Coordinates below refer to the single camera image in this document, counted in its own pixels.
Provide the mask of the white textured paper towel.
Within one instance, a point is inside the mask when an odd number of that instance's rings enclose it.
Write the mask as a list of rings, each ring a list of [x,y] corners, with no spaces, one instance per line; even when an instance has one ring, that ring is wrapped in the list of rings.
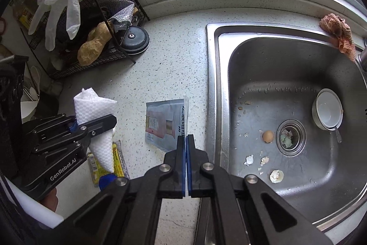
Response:
[[[113,173],[117,101],[100,97],[93,88],[88,88],[74,96],[73,102],[78,126],[88,132],[90,151],[106,171]]]

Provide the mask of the blue bottle cap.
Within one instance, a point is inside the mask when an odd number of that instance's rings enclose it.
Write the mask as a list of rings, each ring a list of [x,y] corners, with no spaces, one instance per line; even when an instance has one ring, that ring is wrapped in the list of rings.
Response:
[[[106,174],[100,177],[98,186],[103,191],[111,182],[115,181],[117,176],[115,174]]]

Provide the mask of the yellow yeast packet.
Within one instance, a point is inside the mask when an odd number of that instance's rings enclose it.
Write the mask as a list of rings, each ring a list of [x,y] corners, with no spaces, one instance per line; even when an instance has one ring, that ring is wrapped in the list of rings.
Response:
[[[87,161],[92,176],[92,182],[95,187],[99,188],[99,179],[106,174],[115,174],[117,178],[125,177],[130,179],[122,153],[121,141],[113,141],[109,150],[107,155],[96,155],[90,150],[87,150]]]

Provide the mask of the grey pink foil pouch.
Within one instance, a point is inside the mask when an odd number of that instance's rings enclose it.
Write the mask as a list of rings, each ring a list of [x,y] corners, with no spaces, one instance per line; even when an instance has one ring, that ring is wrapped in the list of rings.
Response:
[[[186,136],[189,99],[146,103],[145,141],[158,149],[176,150],[178,136]]]

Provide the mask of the steel kitchen faucet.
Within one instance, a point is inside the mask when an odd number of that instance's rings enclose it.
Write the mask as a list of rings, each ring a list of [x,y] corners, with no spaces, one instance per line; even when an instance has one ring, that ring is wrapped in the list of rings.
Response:
[[[357,63],[360,66],[360,68],[362,69],[362,71],[366,73],[367,72],[367,38],[366,37],[364,38],[364,49],[358,55]]]

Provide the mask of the white egg shell piece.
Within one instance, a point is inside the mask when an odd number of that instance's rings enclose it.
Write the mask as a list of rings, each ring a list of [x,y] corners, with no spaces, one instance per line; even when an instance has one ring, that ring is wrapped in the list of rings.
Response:
[[[280,183],[284,179],[284,172],[281,170],[273,170],[269,179],[272,183]]]

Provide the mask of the ginger root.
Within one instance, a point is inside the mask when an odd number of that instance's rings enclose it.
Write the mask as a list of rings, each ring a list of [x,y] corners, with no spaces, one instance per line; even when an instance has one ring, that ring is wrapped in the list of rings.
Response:
[[[100,22],[89,34],[87,41],[78,50],[78,62],[84,67],[91,65],[112,38],[107,25]]]

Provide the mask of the brown egg shell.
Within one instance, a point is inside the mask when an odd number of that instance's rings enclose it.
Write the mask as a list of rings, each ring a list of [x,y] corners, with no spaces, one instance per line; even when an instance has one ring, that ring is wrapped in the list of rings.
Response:
[[[267,131],[263,132],[262,133],[262,140],[267,144],[271,143],[274,140],[273,131],[267,130]]]

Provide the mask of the stainless steel sink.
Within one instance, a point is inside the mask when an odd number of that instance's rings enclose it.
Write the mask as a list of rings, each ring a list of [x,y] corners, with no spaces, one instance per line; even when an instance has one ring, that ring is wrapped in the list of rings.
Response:
[[[206,150],[230,174],[255,174],[327,232],[366,213],[366,77],[319,30],[218,23],[208,38]],[[343,107],[324,131],[312,104],[324,88]],[[262,133],[271,130],[267,144]],[[272,183],[273,170],[284,172]]]

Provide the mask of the white bowl in sink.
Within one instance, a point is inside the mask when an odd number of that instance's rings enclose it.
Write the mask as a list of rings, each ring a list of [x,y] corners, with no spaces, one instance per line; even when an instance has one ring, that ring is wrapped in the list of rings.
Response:
[[[343,120],[343,107],[337,94],[324,88],[312,104],[312,118],[318,128],[324,131],[338,129]]]

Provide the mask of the reddish dish rag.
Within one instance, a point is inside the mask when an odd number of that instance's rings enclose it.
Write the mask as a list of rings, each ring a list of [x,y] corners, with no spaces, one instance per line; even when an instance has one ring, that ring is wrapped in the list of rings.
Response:
[[[319,25],[322,30],[338,40],[338,50],[346,55],[349,60],[355,62],[356,48],[352,39],[351,28],[346,21],[340,16],[330,13],[321,18]]]

